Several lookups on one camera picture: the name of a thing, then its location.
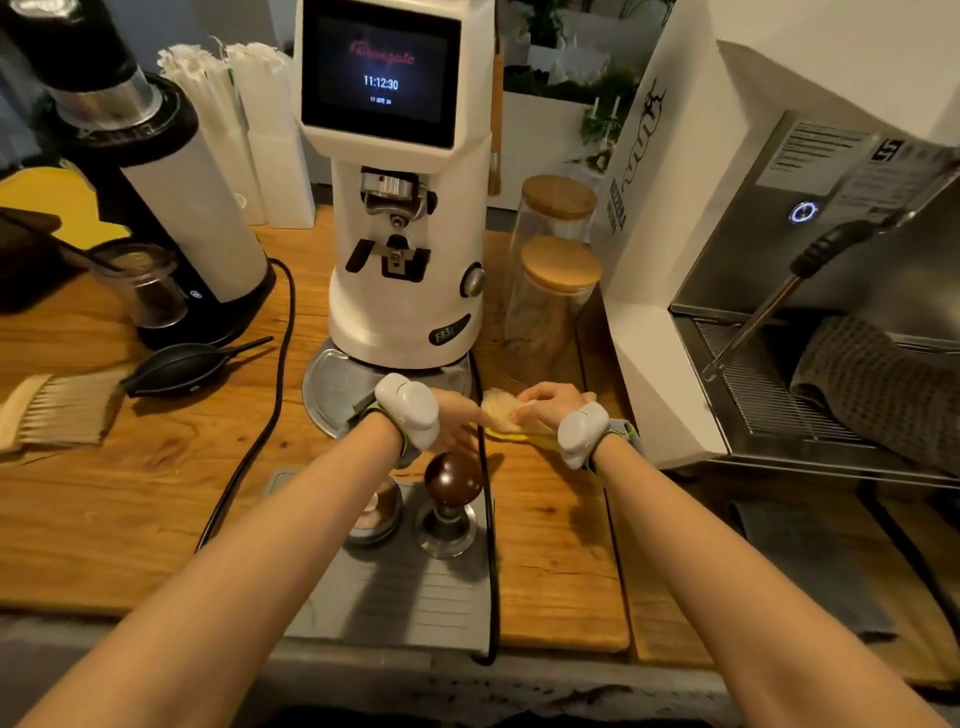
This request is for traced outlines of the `white box of wrapped straws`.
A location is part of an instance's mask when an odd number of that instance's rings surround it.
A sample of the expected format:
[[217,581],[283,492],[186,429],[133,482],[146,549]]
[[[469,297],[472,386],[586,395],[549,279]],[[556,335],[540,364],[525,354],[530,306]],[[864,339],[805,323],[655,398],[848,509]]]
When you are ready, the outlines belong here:
[[161,76],[177,84],[194,106],[199,127],[248,225],[267,223],[248,125],[232,69],[199,45],[175,44],[158,52]]
[[312,229],[316,205],[293,105],[292,60],[259,42],[232,43],[224,50],[246,117],[267,224],[275,229]]

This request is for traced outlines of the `white coffee grinder with screen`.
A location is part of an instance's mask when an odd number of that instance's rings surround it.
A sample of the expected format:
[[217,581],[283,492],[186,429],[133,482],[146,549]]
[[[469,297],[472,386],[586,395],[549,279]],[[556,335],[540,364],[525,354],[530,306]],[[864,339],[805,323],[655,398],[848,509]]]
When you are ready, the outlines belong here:
[[428,370],[482,323],[496,0],[297,0],[294,108],[330,160],[328,332]]

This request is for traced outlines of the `person's left forearm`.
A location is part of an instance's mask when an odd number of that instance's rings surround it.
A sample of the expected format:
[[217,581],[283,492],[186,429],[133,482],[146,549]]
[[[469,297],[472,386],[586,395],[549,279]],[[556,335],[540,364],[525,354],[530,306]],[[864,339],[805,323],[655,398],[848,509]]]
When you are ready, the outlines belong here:
[[402,443],[370,412],[127,614],[17,728],[226,728]]

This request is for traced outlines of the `green plants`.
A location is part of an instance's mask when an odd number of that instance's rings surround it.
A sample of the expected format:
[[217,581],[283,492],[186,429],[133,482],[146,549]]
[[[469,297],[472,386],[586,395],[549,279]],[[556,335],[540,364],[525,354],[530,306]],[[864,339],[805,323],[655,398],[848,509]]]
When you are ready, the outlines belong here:
[[582,152],[605,170],[678,0],[496,0],[503,90],[575,105]]

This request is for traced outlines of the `wooden bristle brush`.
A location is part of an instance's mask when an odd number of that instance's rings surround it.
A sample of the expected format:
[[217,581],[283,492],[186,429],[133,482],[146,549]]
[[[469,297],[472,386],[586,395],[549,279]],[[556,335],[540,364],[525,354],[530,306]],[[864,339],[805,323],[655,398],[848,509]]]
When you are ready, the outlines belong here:
[[30,447],[100,444],[123,406],[132,365],[85,373],[33,374],[0,397],[0,456]]

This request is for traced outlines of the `white espresso machine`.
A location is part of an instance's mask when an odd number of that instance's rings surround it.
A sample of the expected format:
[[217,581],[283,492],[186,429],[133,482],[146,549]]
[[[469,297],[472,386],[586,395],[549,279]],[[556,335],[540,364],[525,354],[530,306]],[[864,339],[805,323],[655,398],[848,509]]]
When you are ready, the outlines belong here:
[[[850,315],[960,364],[960,0],[678,0],[608,164],[591,233],[646,455],[933,487],[790,379]],[[879,233],[719,355],[817,237]]]

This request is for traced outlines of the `yellow cleaning cloth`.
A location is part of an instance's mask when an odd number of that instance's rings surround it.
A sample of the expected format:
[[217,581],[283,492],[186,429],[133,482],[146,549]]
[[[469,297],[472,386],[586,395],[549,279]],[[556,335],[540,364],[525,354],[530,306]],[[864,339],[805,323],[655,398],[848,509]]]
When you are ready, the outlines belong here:
[[538,419],[531,419],[521,424],[511,420],[513,412],[532,405],[532,402],[522,402],[515,395],[498,388],[486,390],[483,393],[481,408],[493,424],[493,428],[486,430],[486,435],[498,442],[526,444],[559,453],[561,449],[556,434],[544,423]]

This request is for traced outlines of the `clear dosing cup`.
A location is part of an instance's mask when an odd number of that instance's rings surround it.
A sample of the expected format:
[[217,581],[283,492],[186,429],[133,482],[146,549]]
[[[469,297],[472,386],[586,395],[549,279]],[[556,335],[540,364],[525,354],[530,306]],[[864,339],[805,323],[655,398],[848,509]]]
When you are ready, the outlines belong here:
[[174,279],[179,260],[169,249],[129,238],[91,249],[90,272],[122,302],[132,323],[159,330],[186,317],[186,295]]

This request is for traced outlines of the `short glass jar wooden lid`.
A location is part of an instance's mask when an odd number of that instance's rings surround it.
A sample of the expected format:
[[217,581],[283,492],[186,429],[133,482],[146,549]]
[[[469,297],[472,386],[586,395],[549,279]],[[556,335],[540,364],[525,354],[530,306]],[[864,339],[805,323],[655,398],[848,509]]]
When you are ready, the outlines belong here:
[[501,361],[508,377],[532,385],[555,378],[602,266],[590,246],[557,236],[533,237],[518,251],[502,318]]

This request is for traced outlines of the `tall glass jar wooden lid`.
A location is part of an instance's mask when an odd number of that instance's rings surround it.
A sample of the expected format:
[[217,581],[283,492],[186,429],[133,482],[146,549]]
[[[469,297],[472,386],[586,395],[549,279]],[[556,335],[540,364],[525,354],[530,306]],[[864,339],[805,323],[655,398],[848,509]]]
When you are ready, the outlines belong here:
[[502,310],[508,308],[521,272],[522,247],[536,237],[558,237],[588,246],[597,205],[594,189],[569,176],[541,174],[523,182],[504,274]]

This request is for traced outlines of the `tamper with brown wooden knob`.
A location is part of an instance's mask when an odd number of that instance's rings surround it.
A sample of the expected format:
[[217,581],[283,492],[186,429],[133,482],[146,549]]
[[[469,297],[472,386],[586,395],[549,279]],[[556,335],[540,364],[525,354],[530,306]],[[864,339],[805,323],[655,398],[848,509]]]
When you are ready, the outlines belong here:
[[479,525],[474,501],[484,491],[474,459],[459,451],[437,455],[424,473],[425,500],[414,516],[414,538],[436,560],[464,555],[474,544]]

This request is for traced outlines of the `grey waffle towel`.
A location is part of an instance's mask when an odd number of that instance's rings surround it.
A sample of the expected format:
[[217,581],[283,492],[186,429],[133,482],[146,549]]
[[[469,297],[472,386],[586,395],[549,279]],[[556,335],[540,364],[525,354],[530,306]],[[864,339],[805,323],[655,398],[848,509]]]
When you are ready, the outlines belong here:
[[789,389],[861,439],[960,479],[960,364],[909,351],[857,317],[824,316]]

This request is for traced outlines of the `person's right forearm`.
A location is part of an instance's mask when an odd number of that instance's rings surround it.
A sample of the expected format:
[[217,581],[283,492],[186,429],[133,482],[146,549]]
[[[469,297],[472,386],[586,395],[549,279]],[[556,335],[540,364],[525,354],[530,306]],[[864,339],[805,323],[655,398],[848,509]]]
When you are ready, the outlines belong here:
[[950,728],[858,637],[617,434],[592,456],[750,728]]

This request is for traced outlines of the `person's right hand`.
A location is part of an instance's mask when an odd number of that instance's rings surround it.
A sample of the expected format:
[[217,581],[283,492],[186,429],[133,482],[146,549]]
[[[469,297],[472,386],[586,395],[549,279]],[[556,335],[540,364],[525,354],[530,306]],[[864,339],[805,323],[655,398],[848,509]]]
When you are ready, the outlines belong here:
[[534,421],[556,432],[571,413],[596,402],[593,392],[580,392],[570,383],[540,382],[517,395],[521,406],[510,412],[509,419],[519,427]]

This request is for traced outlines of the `white wrist tracker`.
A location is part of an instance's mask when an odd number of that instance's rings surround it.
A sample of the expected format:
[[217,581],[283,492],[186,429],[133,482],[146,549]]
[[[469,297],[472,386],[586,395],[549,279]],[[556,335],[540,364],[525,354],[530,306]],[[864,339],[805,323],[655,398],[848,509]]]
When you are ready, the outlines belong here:
[[558,427],[557,440],[563,462],[572,470],[596,474],[594,453],[609,435],[623,439],[643,455],[640,435],[630,421],[611,418],[600,403],[593,401],[568,414]]
[[436,395],[425,383],[393,371],[383,376],[370,394],[354,409],[351,426],[371,414],[389,420],[400,436],[397,464],[405,467],[434,445],[440,434],[440,408]]

